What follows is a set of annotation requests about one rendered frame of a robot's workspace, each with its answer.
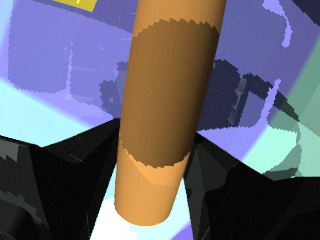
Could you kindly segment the grey metal cabinet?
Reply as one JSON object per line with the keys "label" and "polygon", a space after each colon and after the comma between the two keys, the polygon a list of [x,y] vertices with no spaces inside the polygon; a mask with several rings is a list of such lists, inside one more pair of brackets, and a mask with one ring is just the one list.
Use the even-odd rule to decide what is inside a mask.
{"label": "grey metal cabinet", "polygon": [[97,0],[55,0],[60,1],[60,3],[65,3],[68,5],[73,5],[73,7],[87,9],[87,11],[93,11]]}

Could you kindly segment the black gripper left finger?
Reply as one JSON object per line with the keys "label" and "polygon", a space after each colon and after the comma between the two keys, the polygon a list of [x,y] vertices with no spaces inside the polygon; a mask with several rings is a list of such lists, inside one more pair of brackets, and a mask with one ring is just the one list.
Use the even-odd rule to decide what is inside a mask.
{"label": "black gripper left finger", "polygon": [[119,128],[104,121],[47,147],[0,136],[0,199],[31,213],[41,240],[91,240]]}

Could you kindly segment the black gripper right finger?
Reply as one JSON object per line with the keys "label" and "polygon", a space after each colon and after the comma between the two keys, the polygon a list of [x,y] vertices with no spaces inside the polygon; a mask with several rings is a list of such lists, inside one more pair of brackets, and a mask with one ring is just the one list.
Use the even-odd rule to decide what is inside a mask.
{"label": "black gripper right finger", "polygon": [[275,240],[320,209],[320,176],[273,181],[197,131],[183,177],[193,240]]}

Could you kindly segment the brown cylinder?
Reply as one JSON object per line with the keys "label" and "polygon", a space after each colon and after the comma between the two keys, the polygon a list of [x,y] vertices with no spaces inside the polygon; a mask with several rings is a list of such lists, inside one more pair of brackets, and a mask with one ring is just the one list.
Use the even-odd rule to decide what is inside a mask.
{"label": "brown cylinder", "polygon": [[139,0],[117,140],[115,209],[171,216],[211,80],[227,0]]}

